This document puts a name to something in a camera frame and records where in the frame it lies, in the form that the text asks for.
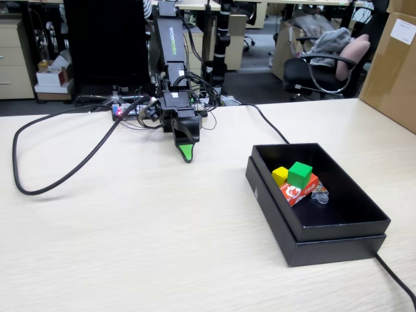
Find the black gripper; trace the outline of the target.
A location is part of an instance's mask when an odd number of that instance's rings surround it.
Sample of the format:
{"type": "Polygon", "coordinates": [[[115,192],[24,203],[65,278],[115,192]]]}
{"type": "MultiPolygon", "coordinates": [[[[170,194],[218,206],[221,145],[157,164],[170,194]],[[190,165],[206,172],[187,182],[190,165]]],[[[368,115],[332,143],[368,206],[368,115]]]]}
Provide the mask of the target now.
{"type": "Polygon", "coordinates": [[[191,163],[195,143],[200,141],[202,117],[195,115],[194,107],[188,100],[168,101],[160,100],[160,121],[164,132],[172,132],[176,148],[183,160],[191,163]]]}

